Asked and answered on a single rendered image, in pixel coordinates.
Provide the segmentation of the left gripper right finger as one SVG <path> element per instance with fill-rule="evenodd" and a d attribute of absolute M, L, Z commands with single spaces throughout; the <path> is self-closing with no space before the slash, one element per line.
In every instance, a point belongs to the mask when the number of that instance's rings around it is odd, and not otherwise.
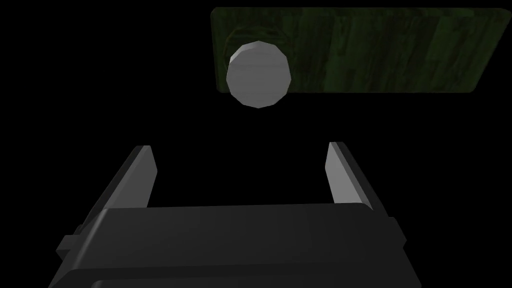
<path fill-rule="evenodd" d="M 388 216 L 375 189 L 344 142 L 329 143 L 325 173 L 334 203 L 361 203 L 383 217 Z"/>

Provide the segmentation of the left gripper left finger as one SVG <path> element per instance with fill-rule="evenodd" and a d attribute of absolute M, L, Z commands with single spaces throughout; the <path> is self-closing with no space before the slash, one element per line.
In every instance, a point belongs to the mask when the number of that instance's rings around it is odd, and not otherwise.
<path fill-rule="evenodd" d="M 151 146 L 136 146 L 94 204 L 82 227 L 85 228 L 105 209 L 145 208 L 157 172 Z"/>

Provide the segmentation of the dark green wooden drawer front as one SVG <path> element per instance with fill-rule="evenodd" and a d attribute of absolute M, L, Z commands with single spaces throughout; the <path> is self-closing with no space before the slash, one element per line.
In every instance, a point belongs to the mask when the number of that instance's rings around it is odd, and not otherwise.
<path fill-rule="evenodd" d="M 469 93 L 503 36 L 504 8 L 216 7 L 216 87 L 242 45 L 277 46 L 291 93 Z"/>

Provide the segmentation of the grey round knob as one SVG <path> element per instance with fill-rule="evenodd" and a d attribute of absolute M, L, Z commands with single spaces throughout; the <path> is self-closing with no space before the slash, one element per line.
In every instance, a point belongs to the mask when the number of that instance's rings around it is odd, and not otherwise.
<path fill-rule="evenodd" d="M 243 44 L 230 57 L 225 80 L 230 94 L 242 105 L 260 109 L 280 101 L 292 77 L 281 50 L 258 40 Z"/>

